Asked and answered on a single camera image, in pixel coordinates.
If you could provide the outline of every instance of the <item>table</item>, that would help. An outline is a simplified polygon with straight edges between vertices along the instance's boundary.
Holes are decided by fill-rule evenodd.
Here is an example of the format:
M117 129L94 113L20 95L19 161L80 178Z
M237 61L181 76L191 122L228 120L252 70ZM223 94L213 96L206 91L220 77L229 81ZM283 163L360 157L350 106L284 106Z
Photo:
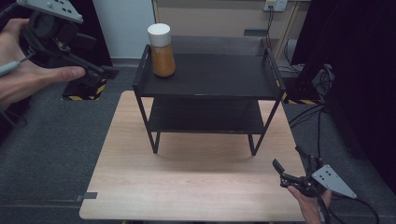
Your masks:
M143 104L150 113L149 98ZM260 102L261 112L273 104ZM164 133L154 154L133 91L111 122L80 216L85 219L173 221L301 221L300 207L272 166L304 169L282 105L252 156L239 134Z
M156 76L147 45L134 77L152 151L158 152L161 133L238 133L247 135L256 155L286 89L271 50L260 56L175 54L175 62L172 76ZM142 97L153 98L150 116ZM273 101L268 115L262 116L260 100ZM260 135L257 143L253 134Z

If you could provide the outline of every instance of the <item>wooden table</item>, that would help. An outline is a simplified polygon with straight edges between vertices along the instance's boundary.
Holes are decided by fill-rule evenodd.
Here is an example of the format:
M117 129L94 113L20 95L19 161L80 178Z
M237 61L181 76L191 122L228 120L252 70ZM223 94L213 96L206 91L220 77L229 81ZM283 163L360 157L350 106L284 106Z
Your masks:
M149 113L151 101L143 99ZM266 118L274 102L260 102ZM163 133L154 154L134 97L120 98L80 216L163 221L302 221L300 207L272 165L304 169L282 105L256 156L239 134Z

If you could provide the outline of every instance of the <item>brown liquid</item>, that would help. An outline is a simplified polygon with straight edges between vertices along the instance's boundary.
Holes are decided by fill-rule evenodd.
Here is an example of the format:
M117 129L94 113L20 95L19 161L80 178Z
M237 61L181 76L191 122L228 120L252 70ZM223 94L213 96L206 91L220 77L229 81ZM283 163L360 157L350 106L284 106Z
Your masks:
M173 57L172 46L151 46L152 69L155 75L169 77L175 73L176 66Z

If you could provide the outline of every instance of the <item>bottle with white cap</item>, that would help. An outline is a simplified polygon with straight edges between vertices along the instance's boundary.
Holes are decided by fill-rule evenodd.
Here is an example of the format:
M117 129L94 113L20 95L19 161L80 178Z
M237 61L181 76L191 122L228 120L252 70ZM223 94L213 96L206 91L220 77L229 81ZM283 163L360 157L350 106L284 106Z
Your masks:
M159 77L169 77L176 70L170 31L171 28L163 23L152 24L148 28L152 69Z

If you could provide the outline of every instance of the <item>hand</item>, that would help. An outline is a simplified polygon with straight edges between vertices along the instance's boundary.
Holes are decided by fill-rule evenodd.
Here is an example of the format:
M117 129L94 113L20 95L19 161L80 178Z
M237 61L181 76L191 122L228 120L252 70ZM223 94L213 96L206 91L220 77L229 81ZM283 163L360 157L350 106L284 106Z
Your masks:
M0 33L0 65L25 58L19 45L21 29L28 19L11 19ZM85 69L78 66L66 66L47 69L26 61L0 77L0 106L6 110L16 103L51 83L68 82L85 76Z
M301 212L305 219L306 224L320 224L320 216L318 212L318 199L305 197L297 188L288 186L289 192L297 200L300 205ZM326 190L322 194L322 200L326 204L326 208L329 208L332 200L332 191Z

